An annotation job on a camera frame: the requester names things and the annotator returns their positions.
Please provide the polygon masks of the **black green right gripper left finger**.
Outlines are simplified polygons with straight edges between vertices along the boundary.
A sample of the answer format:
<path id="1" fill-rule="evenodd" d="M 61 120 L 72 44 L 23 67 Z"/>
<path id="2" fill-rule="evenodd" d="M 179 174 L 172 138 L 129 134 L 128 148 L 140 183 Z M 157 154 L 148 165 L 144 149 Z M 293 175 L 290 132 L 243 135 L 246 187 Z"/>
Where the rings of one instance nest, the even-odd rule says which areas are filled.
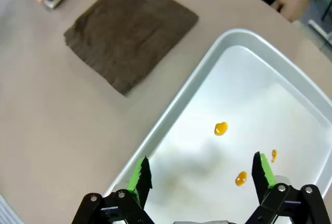
<path id="1" fill-rule="evenodd" d="M 144 210 L 152 188 L 149 160 L 144 157 L 139 159 L 126 188 L 106 197 L 98 193 L 85 195 L 72 223 L 153 223 Z"/>

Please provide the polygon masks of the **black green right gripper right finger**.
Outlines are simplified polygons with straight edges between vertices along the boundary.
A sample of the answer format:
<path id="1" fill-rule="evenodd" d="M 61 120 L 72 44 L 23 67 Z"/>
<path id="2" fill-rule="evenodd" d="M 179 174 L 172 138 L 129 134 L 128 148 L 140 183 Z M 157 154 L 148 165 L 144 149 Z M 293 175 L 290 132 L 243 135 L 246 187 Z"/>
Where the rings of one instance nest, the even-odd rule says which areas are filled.
<path id="1" fill-rule="evenodd" d="M 247 223 L 275 223 L 278 217 L 288 217 L 291 223 L 328 223 L 328 213 L 316 185 L 295 189 L 278 183 L 263 153 L 253 157 L 252 178 L 259 206 Z"/>

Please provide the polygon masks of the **person's left hand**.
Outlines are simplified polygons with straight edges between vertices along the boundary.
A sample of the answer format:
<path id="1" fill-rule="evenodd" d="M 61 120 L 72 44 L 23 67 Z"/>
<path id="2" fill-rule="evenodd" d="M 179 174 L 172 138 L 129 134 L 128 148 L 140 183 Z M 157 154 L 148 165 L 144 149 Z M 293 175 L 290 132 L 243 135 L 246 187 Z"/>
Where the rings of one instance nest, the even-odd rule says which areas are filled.
<path id="1" fill-rule="evenodd" d="M 289 22 L 299 20 L 311 0 L 275 0 L 271 7 Z"/>

